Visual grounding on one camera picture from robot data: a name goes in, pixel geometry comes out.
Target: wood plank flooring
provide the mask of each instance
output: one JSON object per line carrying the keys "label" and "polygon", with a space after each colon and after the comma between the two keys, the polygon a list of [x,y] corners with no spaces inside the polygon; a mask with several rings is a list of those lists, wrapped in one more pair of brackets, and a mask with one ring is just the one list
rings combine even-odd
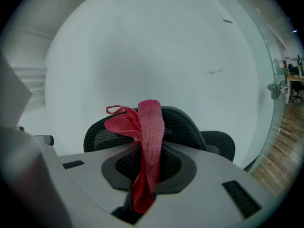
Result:
{"label": "wood plank flooring", "polygon": [[289,105],[278,110],[277,114],[283,115],[282,122],[280,126],[272,126],[262,153],[249,171],[274,196],[288,190],[302,166],[304,104],[290,100]]}

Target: wooden desk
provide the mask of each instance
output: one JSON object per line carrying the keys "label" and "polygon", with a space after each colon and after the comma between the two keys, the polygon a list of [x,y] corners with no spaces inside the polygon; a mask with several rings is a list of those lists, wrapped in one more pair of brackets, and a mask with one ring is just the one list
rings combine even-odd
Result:
{"label": "wooden desk", "polygon": [[289,97],[291,93],[291,81],[298,81],[298,82],[304,82],[304,76],[302,78],[294,75],[289,75],[287,76],[287,85],[288,85],[288,90],[287,90],[287,99],[286,99],[286,104],[288,105],[289,102]]}

